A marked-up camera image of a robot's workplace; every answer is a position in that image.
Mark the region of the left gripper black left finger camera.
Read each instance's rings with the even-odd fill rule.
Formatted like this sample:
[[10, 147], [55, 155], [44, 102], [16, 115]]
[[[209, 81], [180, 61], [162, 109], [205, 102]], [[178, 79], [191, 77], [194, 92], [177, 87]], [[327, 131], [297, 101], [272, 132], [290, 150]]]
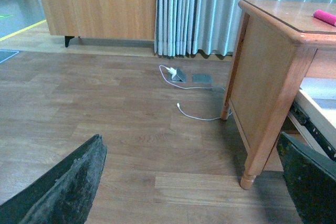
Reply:
[[85, 223], [107, 155], [94, 135], [31, 185], [1, 204], [1, 223]]

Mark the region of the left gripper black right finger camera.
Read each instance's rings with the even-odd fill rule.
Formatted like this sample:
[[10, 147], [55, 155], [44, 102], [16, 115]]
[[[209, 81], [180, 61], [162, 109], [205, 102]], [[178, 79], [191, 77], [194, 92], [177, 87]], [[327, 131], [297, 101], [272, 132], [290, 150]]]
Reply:
[[285, 132], [277, 152], [289, 195], [303, 223], [335, 223], [335, 161]]

